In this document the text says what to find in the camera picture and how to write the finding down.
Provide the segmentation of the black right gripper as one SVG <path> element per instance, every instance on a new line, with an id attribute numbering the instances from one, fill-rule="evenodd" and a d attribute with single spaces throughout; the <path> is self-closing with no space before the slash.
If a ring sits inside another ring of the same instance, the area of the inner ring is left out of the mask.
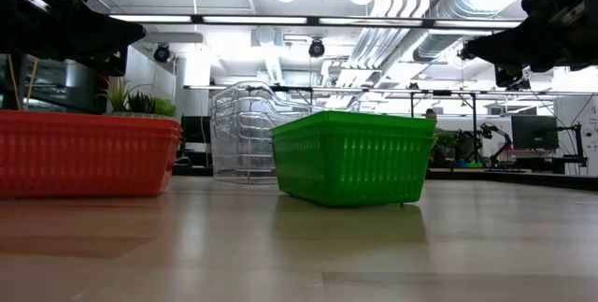
<path id="1" fill-rule="evenodd" d="M 463 58 L 495 65 L 495 83 L 511 89 L 526 69 L 543 73 L 598 65 L 598 0 L 521 0 L 517 27 L 463 44 Z"/>

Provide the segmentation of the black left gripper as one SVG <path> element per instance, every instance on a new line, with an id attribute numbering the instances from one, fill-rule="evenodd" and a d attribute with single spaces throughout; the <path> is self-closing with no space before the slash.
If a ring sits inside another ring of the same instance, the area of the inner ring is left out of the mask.
<path id="1" fill-rule="evenodd" d="M 146 36 L 143 25 L 97 13 L 88 7 L 89 0 L 41 1 L 46 6 L 36 10 L 50 30 L 54 60 L 73 60 L 107 76 L 122 76 L 127 46 Z"/>

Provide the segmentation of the green plastic basket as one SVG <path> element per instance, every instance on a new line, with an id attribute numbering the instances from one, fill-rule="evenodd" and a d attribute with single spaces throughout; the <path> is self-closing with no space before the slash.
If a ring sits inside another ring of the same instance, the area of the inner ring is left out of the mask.
<path id="1" fill-rule="evenodd" d="M 423 118 L 410 118 L 401 116 L 381 115 L 372 113 L 360 113 L 360 112 L 345 112 L 345 111 L 321 111 L 312 113 L 303 118 L 286 122 L 279 125 L 278 128 L 291 127 L 291 126 L 307 126 L 311 124 L 324 123 L 324 122 L 339 122 L 339 123 L 356 123 L 356 124 L 373 124 L 373 125 L 405 125 L 413 127 L 431 127 L 434 128 L 436 125 L 435 120 L 423 119 Z"/>
<path id="2" fill-rule="evenodd" d="M 278 187 L 326 207 L 417 202 L 432 143 L 430 136 L 276 135 Z"/>
<path id="3" fill-rule="evenodd" d="M 310 125 L 299 128 L 283 128 L 282 126 L 272 130 L 274 137 L 290 137 L 292 135 L 356 135 L 374 137 L 424 137 L 434 136 L 434 130 L 420 130 L 412 127 L 390 127 L 390 126 L 342 126 L 342 125 Z"/>

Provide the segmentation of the potted green succulent plant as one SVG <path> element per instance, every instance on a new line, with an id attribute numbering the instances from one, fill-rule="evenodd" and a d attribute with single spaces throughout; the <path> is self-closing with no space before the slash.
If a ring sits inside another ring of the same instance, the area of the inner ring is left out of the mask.
<path id="1" fill-rule="evenodd" d="M 144 93 L 141 87 L 146 84 L 131 86 L 126 78 L 104 78 L 106 87 L 99 94 L 107 101 L 107 113 L 110 115 L 143 118 L 174 118 L 177 106 L 166 98 Z"/>

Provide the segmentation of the dark glass cabinet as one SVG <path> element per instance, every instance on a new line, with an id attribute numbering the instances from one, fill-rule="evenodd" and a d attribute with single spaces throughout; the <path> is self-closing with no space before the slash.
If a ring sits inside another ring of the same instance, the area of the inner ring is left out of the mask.
<path id="1" fill-rule="evenodd" d="M 0 54 L 0 109 L 102 114 L 105 81 L 75 61 Z"/>

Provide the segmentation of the black monitor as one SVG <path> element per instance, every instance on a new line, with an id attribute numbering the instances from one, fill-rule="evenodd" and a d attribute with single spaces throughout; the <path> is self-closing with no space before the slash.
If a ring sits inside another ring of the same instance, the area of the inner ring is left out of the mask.
<path id="1" fill-rule="evenodd" d="M 511 130 L 514 149 L 554 151 L 559 148 L 555 117 L 514 115 Z"/>

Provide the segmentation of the background green plant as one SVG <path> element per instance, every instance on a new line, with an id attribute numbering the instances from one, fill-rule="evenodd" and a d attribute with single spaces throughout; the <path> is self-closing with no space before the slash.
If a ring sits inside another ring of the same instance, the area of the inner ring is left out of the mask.
<path id="1" fill-rule="evenodd" d="M 456 131 L 438 129 L 434 133 L 434 151 L 445 156 L 454 156 L 457 150 L 459 134 Z"/>

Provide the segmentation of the black rectangular panel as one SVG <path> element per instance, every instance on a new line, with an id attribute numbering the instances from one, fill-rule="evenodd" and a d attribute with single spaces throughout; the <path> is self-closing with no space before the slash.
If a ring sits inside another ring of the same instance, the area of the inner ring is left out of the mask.
<path id="1" fill-rule="evenodd" d="M 182 116 L 180 124 L 186 143 L 211 143 L 209 116 Z"/>

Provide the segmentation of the black overhead beam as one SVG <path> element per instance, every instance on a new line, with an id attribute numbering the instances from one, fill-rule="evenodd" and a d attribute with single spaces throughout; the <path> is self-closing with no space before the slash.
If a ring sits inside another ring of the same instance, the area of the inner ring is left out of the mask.
<path id="1" fill-rule="evenodd" d="M 435 30 L 500 31 L 517 27 L 519 20 L 468 20 L 428 18 L 378 18 L 329 16 L 274 16 L 274 15 L 158 15 L 111 14 L 111 18 L 142 24 L 191 25 L 273 25 L 306 27 L 365 27 Z"/>

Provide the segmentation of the black table frame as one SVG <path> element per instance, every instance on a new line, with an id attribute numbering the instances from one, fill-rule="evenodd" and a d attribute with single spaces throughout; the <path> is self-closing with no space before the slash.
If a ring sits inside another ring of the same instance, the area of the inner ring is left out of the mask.
<path id="1" fill-rule="evenodd" d="M 205 167 L 175 165 L 173 176 L 208 177 L 213 178 L 213 170 Z M 560 174 L 544 173 L 515 173 L 484 171 L 482 169 L 430 169 L 426 172 L 426 180 L 471 180 L 494 181 L 531 186 L 544 186 L 569 190 L 580 190 L 598 193 L 598 177 L 593 176 L 567 176 Z M 223 180 L 232 183 L 248 184 L 273 184 L 277 182 L 276 172 L 223 176 Z"/>

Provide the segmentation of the black frame background table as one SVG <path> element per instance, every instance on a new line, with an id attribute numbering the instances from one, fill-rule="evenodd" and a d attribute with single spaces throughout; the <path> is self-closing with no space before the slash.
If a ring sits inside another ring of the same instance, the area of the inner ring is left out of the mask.
<path id="1" fill-rule="evenodd" d="M 270 91 L 271 93 L 291 93 L 297 92 L 304 101 L 309 104 L 310 106 L 313 105 L 314 100 L 314 88 L 313 87 L 301 87 L 301 86 L 281 86 L 281 85 L 272 85 L 272 86 L 249 86 L 245 87 L 245 90 L 248 92 L 253 91 Z M 309 99 L 304 98 L 303 93 L 309 94 Z"/>

